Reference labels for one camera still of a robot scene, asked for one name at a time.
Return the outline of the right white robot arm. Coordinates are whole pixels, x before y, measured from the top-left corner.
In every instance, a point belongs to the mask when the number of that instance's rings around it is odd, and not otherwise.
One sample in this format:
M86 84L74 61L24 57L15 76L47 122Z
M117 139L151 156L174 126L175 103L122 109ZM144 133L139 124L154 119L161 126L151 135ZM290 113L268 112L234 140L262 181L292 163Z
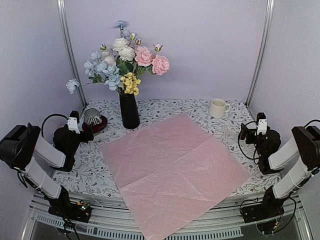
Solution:
M319 120L293 127L292 136L286 143L281 142L280 134L268 126L265 118L255 121L254 128L241 124L237 140L254 145L250 160L262 174L279 173L295 161L285 176L265 191L258 208L262 218L274 214L294 191L320 171L320 130L315 123Z

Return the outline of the white rose flower stem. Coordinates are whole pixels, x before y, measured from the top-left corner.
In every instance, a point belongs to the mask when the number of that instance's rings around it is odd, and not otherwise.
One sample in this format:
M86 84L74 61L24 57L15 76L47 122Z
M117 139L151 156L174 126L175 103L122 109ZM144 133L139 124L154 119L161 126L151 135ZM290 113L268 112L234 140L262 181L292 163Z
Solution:
M136 53L130 46L130 41L123 37L116 38L112 43L112 47L112 50L117 53L115 62L120 69L120 73L124 75L133 72Z

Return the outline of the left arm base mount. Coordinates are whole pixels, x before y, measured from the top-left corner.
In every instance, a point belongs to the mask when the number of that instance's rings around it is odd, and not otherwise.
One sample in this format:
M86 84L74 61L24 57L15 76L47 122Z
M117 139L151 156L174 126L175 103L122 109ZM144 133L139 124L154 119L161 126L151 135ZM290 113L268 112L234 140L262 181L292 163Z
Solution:
M70 205L58 204L54 201L49 203L49 214L83 223L89 222L93 210L91 206L83 204L82 200L79 203L71 203Z

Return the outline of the yellow small flower sprig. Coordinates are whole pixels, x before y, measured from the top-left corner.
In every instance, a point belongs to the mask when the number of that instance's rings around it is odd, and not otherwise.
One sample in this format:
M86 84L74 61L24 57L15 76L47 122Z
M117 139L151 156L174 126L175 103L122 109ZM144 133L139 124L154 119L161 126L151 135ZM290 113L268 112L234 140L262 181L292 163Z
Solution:
M122 89L125 95L138 96L140 90L138 86L141 84L141 80L137 78L135 73L129 72L120 78L122 82Z

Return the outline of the blue hydrangea flower stem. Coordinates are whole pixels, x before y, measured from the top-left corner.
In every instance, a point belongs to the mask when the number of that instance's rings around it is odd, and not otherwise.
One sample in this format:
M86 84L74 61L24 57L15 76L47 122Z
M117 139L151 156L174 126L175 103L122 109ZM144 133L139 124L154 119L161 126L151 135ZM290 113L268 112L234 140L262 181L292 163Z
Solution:
M120 30L120 37L128 39L131 35L131 33L128 30L125 30L125 28L128 26L128 23L124 20L118 20L114 24L114 28Z

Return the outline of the pink tissue wrapping paper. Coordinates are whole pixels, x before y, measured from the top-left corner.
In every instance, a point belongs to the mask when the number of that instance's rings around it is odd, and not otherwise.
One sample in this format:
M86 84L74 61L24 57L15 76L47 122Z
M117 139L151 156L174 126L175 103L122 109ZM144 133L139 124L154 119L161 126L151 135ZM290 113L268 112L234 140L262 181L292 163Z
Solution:
M224 144L185 114L133 131L101 151L147 240L175 233L250 177Z

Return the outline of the pink carnation flower stem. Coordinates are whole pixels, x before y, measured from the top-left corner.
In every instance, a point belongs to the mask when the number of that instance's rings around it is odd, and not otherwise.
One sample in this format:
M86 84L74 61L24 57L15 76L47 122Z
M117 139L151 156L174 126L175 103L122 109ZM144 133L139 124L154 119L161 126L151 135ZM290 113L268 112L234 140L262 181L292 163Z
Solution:
M154 52L151 52L146 46L137 46L134 49L134 60L137 64L135 73L138 78L145 72L161 76L170 70L169 60L165 56L158 54L163 46L163 44L155 44L153 46Z

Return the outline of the pale pink rose stem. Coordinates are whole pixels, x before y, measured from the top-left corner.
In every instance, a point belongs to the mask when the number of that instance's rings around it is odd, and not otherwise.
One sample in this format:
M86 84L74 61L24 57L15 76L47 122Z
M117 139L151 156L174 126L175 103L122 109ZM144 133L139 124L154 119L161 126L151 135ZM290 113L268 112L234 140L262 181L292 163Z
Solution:
M100 47L101 52L101 59L103 62L107 64L107 66L116 66L116 59L113 55L113 50L108 49L105 44L102 44Z

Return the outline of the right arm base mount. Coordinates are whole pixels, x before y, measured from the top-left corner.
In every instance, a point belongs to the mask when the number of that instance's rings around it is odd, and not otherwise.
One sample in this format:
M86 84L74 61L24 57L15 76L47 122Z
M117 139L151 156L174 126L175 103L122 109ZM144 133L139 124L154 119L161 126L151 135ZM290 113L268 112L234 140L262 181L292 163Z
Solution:
M264 222L256 225L258 231L264 235L273 234L283 218L285 213L284 208L271 209L265 208L260 204L253 204L248 206L240 206L240 215L243 217L245 223L253 223L264 220Z

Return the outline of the light blue rose stem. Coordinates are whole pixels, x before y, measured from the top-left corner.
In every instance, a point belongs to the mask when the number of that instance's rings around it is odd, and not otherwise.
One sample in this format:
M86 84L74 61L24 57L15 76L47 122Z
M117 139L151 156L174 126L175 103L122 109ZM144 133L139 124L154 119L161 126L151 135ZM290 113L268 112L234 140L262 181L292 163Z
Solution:
M87 85L103 84L108 86L110 91L117 91L120 94L123 90L120 69L117 66L107 66L107 64L102 61L101 53L102 51L94 51L90 55L90 60L87 60L83 65L85 75L91 80Z

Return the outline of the double pink rose stem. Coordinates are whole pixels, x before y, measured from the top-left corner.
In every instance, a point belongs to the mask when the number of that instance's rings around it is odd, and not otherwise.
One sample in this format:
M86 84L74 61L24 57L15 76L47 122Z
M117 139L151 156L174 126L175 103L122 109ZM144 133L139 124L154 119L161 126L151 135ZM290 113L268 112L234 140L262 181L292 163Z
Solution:
M146 46L142 46L142 40L140 38L130 40L130 53L135 53L136 55L142 51L148 50Z

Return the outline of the cream ribbon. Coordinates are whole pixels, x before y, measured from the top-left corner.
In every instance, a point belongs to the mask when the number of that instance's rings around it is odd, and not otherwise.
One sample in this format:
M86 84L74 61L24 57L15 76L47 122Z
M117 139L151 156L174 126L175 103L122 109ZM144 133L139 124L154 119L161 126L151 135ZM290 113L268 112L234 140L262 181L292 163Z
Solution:
M230 130L227 126L224 126L223 127L223 140L222 142L226 145L229 141L229 133L230 133Z

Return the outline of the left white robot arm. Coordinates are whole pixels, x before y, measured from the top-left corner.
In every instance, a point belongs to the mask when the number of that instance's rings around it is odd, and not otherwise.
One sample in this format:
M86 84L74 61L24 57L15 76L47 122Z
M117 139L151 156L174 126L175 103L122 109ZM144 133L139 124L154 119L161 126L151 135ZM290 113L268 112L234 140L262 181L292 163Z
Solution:
M16 125L0 141L0 159L34 184L63 217L70 217L74 208L84 211L88 204L83 201L71 203L67 190L49 177L35 157L42 158L55 170L70 172L80 143L93 139L93 133L65 125L54 132L53 144L50 144L42 136L40 127Z

